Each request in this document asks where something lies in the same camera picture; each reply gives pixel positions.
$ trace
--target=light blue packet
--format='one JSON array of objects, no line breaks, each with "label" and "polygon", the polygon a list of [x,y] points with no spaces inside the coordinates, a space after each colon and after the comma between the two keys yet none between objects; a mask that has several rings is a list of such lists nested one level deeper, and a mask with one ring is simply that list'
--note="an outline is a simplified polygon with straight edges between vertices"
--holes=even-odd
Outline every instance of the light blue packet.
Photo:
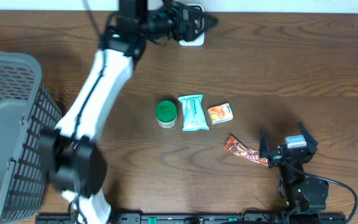
[{"label": "light blue packet", "polygon": [[206,124],[202,95],[181,96],[179,101],[183,110],[183,131],[209,130]]}]

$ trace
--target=red candy wrapper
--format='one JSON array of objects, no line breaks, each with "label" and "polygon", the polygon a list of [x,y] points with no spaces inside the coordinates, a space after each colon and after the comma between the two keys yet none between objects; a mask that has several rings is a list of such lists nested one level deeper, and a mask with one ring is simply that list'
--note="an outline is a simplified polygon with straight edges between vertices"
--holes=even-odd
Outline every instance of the red candy wrapper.
[{"label": "red candy wrapper", "polygon": [[257,162],[259,164],[268,166],[267,159],[259,158],[258,150],[248,148],[246,145],[238,141],[233,135],[230,135],[224,150],[231,152],[234,155],[244,157],[252,162]]}]

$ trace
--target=green lid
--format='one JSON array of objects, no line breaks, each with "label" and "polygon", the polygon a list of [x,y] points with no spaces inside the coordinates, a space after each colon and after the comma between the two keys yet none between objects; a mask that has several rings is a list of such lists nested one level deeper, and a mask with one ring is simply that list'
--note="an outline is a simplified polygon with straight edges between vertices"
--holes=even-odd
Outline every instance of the green lid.
[{"label": "green lid", "polygon": [[168,100],[161,101],[155,109],[155,116],[163,123],[173,121],[177,117],[177,114],[177,107]]}]

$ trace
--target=white jar with green lid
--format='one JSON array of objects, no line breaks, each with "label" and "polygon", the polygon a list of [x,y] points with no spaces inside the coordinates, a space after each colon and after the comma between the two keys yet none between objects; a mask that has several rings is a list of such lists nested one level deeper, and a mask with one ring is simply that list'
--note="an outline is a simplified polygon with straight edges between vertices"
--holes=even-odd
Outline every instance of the white jar with green lid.
[{"label": "white jar with green lid", "polygon": [[163,128],[172,128],[177,123],[177,107],[171,101],[161,101],[155,108],[158,124]]}]

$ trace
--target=wooden surface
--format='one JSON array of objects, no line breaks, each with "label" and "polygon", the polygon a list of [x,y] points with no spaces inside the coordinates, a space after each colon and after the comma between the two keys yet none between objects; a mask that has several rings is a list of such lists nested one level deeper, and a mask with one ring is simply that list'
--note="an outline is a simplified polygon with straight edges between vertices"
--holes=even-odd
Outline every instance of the wooden surface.
[{"label": "wooden surface", "polygon": [[[107,12],[97,12],[100,24]],[[121,91],[100,142],[109,170],[108,202],[143,212],[280,210],[279,173],[224,151],[229,133],[259,146],[259,128],[275,142],[304,121],[319,142],[305,170],[358,193],[358,15],[216,14],[202,47],[148,44]],[[84,83],[96,36],[84,12],[0,11],[0,50],[33,55],[44,84],[66,111]],[[184,133],[158,126],[163,99],[201,93],[204,111],[229,102],[234,120]],[[330,185],[331,212],[349,214],[352,195]],[[66,212],[49,188],[41,212]],[[24,223],[32,223],[34,218]],[[358,212],[353,223],[358,223]]]}]

